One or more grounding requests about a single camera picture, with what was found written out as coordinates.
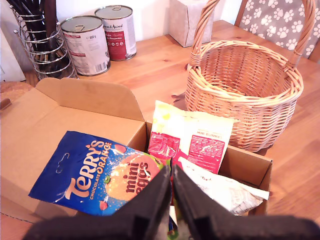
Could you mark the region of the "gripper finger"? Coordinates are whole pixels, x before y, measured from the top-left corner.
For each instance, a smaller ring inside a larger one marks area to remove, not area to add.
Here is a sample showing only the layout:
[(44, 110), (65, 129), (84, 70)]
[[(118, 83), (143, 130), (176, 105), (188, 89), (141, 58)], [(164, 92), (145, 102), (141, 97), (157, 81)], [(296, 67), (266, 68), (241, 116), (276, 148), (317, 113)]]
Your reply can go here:
[(172, 169), (173, 191), (195, 240), (234, 240), (233, 215), (206, 195), (178, 166)]
[(159, 240), (167, 235), (170, 178), (166, 165), (141, 193), (112, 215), (112, 240)]

